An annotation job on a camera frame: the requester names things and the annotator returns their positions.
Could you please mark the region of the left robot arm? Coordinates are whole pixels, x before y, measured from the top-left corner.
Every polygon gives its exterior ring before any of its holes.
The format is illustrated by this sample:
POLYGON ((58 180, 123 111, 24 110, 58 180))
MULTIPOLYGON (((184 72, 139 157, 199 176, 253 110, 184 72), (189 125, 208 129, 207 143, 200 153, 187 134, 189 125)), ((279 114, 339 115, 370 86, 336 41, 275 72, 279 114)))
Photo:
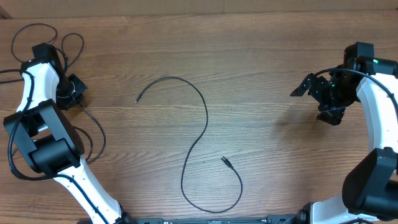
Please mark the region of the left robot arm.
POLYGON ((18 179, 30 179, 12 160, 12 148, 17 147, 27 165, 39 174, 36 179, 53 179, 63 185, 92 223, 134 223, 90 171, 79 129, 63 114, 81 103, 86 85, 74 74, 66 77, 66 66, 54 46, 42 43, 32 51, 34 58, 18 69, 24 80, 21 103, 3 122, 10 136, 7 153, 11 172, 18 179))

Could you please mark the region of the black cable short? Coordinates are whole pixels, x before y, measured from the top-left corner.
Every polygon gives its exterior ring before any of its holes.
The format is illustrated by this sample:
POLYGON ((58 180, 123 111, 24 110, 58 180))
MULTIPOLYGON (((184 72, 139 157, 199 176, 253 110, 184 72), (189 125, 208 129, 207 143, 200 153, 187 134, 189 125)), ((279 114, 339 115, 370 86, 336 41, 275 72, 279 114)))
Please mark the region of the black cable short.
POLYGON ((90 165, 90 164, 94 163, 95 161, 97 161, 104 154, 105 149, 106 149, 106 143, 107 143, 106 133, 105 133, 102 125, 100 124, 100 122, 83 106, 83 104, 79 103, 78 105, 83 109, 83 111, 88 115, 88 117, 97 125, 97 127, 102 135, 103 143, 102 143, 101 149, 99 150, 99 153, 97 153, 97 155, 93 156, 93 150, 94 150, 93 138, 84 129, 79 128, 77 126, 74 127, 77 131, 81 132, 84 136, 86 136, 90 142, 90 150, 89 150, 88 155, 85 158, 86 163, 88 165, 90 165))

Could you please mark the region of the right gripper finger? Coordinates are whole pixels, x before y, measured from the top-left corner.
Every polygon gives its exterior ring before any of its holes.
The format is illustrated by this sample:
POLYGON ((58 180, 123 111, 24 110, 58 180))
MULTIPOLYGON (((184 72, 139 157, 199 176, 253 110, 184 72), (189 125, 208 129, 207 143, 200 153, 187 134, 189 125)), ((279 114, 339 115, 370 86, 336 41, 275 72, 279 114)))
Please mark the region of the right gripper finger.
POLYGON ((332 126, 339 125, 342 117, 345 114, 345 107, 341 108, 319 108, 320 113, 317 115, 316 120, 323 121, 332 126))
POLYGON ((313 81, 315 80, 315 75, 309 73, 301 82, 301 84, 290 94, 290 96, 303 96, 304 93, 311 87, 313 81))

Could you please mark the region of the black cable long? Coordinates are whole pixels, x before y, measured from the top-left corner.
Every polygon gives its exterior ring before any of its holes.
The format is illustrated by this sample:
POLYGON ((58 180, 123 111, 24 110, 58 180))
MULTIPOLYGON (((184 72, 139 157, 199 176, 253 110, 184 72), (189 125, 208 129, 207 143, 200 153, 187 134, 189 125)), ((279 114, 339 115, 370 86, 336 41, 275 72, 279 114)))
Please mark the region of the black cable long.
POLYGON ((190 148, 189 148, 189 150, 188 150, 188 152, 187 152, 187 155, 186 155, 186 157, 185 157, 184 163, 183 163, 183 167, 182 167, 182 171, 181 171, 181 176, 180 176, 180 191, 181 191, 181 194, 182 194, 182 196, 184 197, 184 199, 185 199, 192 207, 196 208, 197 210, 200 210, 200 211, 206 212, 206 213, 212 213, 212 214, 226 213, 226 212, 232 210, 232 209, 239 203, 239 201, 240 201, 240 199, 241 199, 241 197, 242 197, 242 195, 243 195, 243 189, 244 189, 244 187, 243 187, 243 181, 242 181, 241 176, 239 175, 239 173, 237 172, 237 170, 234 168, 234 166, 232 165, 232 163, 231 163, 225 156, 223 156, 223 157, 221 158, 221 160, 223 161, 223 163, 224 163, 227 167, 229 167, 229 168, 235 173, 236 177, 237 177, 238 180, 239 180, 240 191, 239 191, 239 196, 238 196, 238 198, 236 199, 235 203, 233 203, 230 207, 225 208, 225 209, 222 209, 222 210, 217 210, 217 211, 209 210, 209 209, 201 208, 201 207, 199 207, 198 205, 194 204, 194 203, 187 197, 187 195, 186 195, 186 193, 185 193, 185 191, 184 191, 184 177, 185 177, 185 171, 186 171, 186 167, 187 167, 187 163, 188 163, 190 154, 192 153, 193 148, 197 145, 197 143, 201 140, 201 138, 202 138, 203 135, 205 134, 205 132, 206 132, 206 130, 207 130, 207 127, 208 127, 208 122, 209 122, 209 113, 208 113, 207 104, 206 104, 205 98, 204 98, 204 96, 202 95, 201 91, 200 91, 194 84, 190 83, 190 82, 189 82, 188 80, 186 80, 186 79, 183 79, 183 78, 180 78, 180 77, 176 77, 176 76, 162 77, 162 78, 158 78, 158 79, 156 79, 156 80, 150 82, 150 83, 138 94, 138 96, 137 96, 137 98, 136 98, 136 100, 135 100, 135 104, 137 104, 138 102, 140 102, 141 98, 144 96, 145 92, 146 92, 150 87, 152 87, 153 85, 155 85, 155 84, 157 84, 157 83, 160 83, 160 82, 162 82, 162 81, 166 81, 166 80, 178 80, 178 81, 184 82, 184 83, 186 83, 187 85, 191 86, 191 87, 198 93, 199 97, 200 97, 201 100, 202 100, 203 107, 204 107, 204 109, 205 109, 205 118, 206 118, 206 120, 205 120, 205 125, 204 125, 204 128, 203 128, 203 131, 200 133, 200 135, 196 138, 196 140, 194 140, 194 142, 193 142, 192 145, 190 146, 190 148))

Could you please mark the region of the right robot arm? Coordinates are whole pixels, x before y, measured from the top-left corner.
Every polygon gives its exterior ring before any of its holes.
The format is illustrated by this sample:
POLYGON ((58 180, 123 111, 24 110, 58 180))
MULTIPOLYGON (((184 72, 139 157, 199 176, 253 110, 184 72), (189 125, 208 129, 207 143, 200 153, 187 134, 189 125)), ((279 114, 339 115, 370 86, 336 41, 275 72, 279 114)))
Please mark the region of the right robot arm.
POLYGON ((368 153, 345 177, 342 192, 310 202, 292 223, 375 223, 397 219, 397 62, 377 58, 370 43, 345 48, 342 64, 309 73, 291 96, 318 102, 316 119, 332 126, 360 103, 368 134, 368 153))

